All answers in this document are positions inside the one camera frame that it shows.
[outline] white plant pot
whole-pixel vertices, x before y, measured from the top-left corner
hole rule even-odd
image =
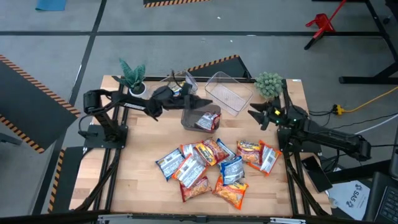
[[[134,97],[138,97],[138,98],[142,98],[142,99],[149,99],[149,92],[148,92],[148,88],[145,85],[145,83],[142,83],[144,85],[144,91],[140,94],[134,94],[131,89],[129,88],[129,93],[130,95],[134,96]]]

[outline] wooden tabletop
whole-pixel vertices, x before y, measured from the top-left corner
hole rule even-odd
[[[159,82],[146,82],[147,86],[159,85]],[[307,103],[300,80],[287,80],[289,95],[295,105],[307,110]],[[253,90],[251,103],[262,103],[264,99],[255,91],[251,83],[243,84]],[[206,98],[205,83],[198,83],[197,95]],[[111,76],[104,76],[101,88],[117,90],[118,83]],[[276,126],[270,124],[266,131],[244,109],[236,117],[222,110],[220,128],[214,134],[184,130],[180,124],[182,111],[164,111],[159,122],[141,111],[129,110],[127,125],[129,133],[126,147],[122,150],[116,185],[112,201],[112,212],[126,213],[173,213],[207,215],[258,215],[291,216],[289,188],[283,158],[279,158],[270,174],[265,177],[258,170],[244,165],[245,178],[249,184],[243,200],[242,210],[235,209],[222,198],[212,193],[197,196],[183,203],[180,187],[176,180],[166,182],[155,161],[164,157],[181,144],[201,141],[208,137],[220,138],[230,149],[236,150],[237,140],[258,142],[263,140],[278,148]],[[79,206],[98,182],[103,161],[104,149],[94,149],[80,164],[70,209]],[[311,154],[301,153],[301,157]],[[210,167],[206,175],[212,188],[220,174],[217,166]],[[315,200],[322,208],[331,213],[326,194],[318,194],[304,172],[305,183]],[[303,213],[300,191],[295,187],[298,209]],[[105,186],[100,208],[108,192]]]

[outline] succulent plant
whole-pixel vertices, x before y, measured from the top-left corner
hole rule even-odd
[[[142,83],[145,75],[145,65],[139,65],[136,69],[131,69],[130,66],[121,58],[119,58],[120,67],[123,70],[124,77],[118,78],[113,77],[120,84],[131,88],[132,90],[138,90]]]
[[[282,80],[277,73],[263,72],[256,78],[254,86],[265,99],[274,98],[282,92]]]

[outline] blue mat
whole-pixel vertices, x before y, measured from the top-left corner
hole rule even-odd
[[[67,0],[37,0],[38,11],[64,11]]]

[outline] concrete floor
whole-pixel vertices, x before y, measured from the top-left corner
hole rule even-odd
[[[65,11],[37,12],[36,1],[0,0],[0,31],[82,30],[91,31],[101,0],[69,0]],[[373,0],[380,18],[391,12],[383,1]],[[310,31],[305,23],[317,13],[330,15],[337,3],[311,0],[212,0],[195,4],[145,9],[141,0],[109,0],[99,31]],[[338,31],[377,31],[365,4],[349,3],[335,17]],[[397,21],[386,29],[398,46]],[[76,101],[82,110],[84,92],[99,88],[103,75],[120,75],[118,58],[131,65],[145,63],[148,75],[165,75],[226,55],[239,54],[253,76],[267,71],[285,78],[302,79],[311,110],[328,110],[338,103],[353,108],[393,88],[391,85],[341,85],[342,75],[371,76],[393,62],[387,45],[378,37],[325,37],[309,51],[303,46],[309,37],[245,36],[105,36],[96,37]],[[0,35],[0,54],[10,58],[36,79],[64,98],[70,96],[88,36]],[[340,118],[332,116],[328,127],[376,118],[397,111],[398,91],[358,112]],[[320,124],[326,117],[314,118]],[[377,124],[373,121],[342,131],[356,132]],[[371,144],[392,144],[398,119],[363,134]],[[7,133],[4,126],[0,131]],[[77,123],[67,132],[64,146],[81,146]],[[0,217],[31,212],[50,150],[38,155],[33,150],[2,144],[0,150]],[[325,148],[324,156],[335,155]],[[372,163],[388,159],[389,148],[372,151]],[[359,166],[349,157],[340,165]]]

